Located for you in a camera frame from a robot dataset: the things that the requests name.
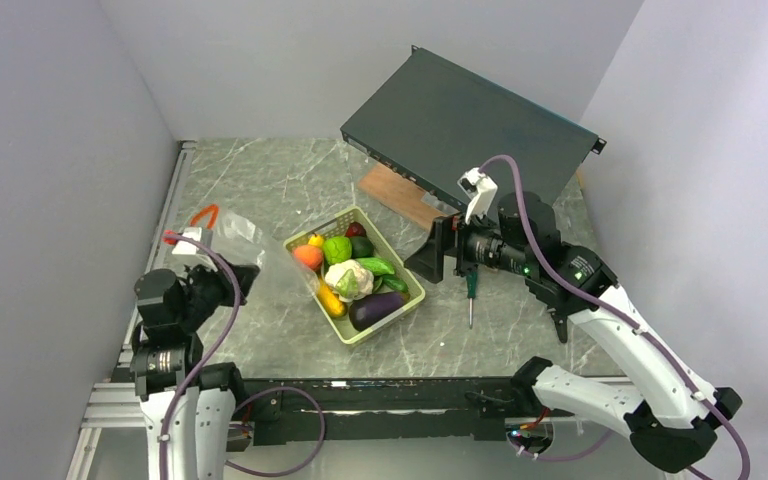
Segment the clear orange zip bag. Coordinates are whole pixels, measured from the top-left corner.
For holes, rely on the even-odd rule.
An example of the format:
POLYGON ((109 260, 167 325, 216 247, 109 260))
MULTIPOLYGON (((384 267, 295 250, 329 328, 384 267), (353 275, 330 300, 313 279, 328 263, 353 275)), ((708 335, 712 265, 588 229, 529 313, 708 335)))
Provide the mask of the clear orange zip bag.
POLYGON ((187 225, 207 232, 209 246, 230 264, 260 268, 246 294, 250 305, 300 308, 313 303, 317 276, 262 226, 216 204, 198 211, 187 225))

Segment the purple eggplant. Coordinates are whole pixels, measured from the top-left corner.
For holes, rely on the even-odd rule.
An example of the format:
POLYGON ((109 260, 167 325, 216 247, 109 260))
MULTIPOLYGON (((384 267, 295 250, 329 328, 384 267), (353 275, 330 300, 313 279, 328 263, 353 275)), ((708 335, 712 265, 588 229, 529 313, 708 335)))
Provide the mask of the purple eggplant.
POLYGON ((398 291, 376 293, 354 301, 348 310, 349 321, 357 331, 363 331, 402 308, 408 296, 398 291))

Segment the orange peach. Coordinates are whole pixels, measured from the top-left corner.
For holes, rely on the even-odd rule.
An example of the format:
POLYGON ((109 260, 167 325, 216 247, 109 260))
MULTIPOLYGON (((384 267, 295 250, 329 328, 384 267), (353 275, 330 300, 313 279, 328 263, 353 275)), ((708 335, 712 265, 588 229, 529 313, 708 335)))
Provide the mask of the orange peach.
POLYGON ((315 245, 303 244, 292 250, 293 257, 313 272, 318 272, 325 261, 323 250, 315 245))

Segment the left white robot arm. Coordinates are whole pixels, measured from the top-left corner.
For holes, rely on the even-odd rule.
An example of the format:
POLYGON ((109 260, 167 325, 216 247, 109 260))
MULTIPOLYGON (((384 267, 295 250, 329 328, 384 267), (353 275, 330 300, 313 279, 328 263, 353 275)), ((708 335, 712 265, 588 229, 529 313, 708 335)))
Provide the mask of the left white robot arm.
POLYGON ((220 479, 232 419, 247 406, 232 362, 197 366, 197 331, 218 307, 234 302, 226 275, 203 265, 180 277, 170 269, 144 274, 134 286, 141 317, 130 365, 148 441, 152 479, 220 479))

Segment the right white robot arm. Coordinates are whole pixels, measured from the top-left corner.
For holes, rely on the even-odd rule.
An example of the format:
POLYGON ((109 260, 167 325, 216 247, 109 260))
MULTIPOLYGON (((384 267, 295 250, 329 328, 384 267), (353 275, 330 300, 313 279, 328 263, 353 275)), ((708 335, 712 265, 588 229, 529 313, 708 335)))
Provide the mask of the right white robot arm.
POLYGON ((497 220, 462 215, 434 219, 426 242, 404 265, 438 283, 445 260, 466 277, 480 266, 518 275, 542 302, 558 329, 584 330, 626 374, 617 387, 573 374, 534 356, 511 378, 517 411, 534 415, 561 410, 598 423, 629 439, 654 467, 670 473, 690 470, 717 440, 742 399, 730 387, 712 386, 665 347, 631 303, 616 275, 592 250, 562 240, 553 208, 533 193, 524 195, 521 216, 514 194, 497 206, 497 220), (537 248, 528 243, 528 221, 537 248))

